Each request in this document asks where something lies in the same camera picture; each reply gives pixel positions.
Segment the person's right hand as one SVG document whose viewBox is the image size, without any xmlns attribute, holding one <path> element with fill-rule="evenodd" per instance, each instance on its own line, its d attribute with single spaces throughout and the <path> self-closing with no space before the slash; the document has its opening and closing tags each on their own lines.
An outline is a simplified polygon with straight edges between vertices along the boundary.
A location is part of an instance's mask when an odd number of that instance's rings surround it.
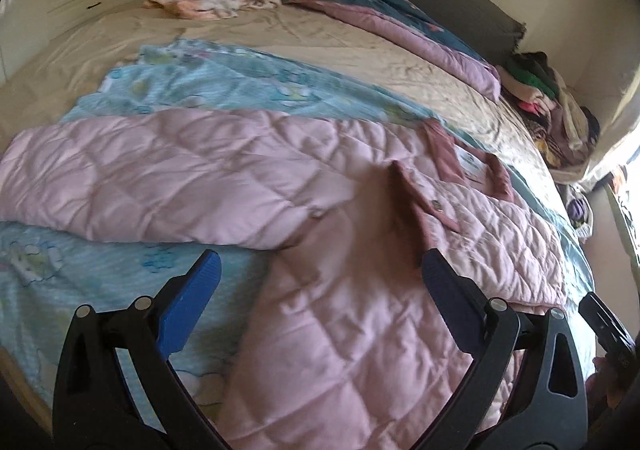
<svg viewBox="0 0 640 450">
<path fill-rule="evenodd" d="M 587 378 L 586 393 L 589 407 L 596 407 L 602 399 L 608 409 L 615 410 L 627 394 L 627 387 L 617 375 L 617 371 L 605 357 L 594 357 L 594 372 Z"/>
</svg>

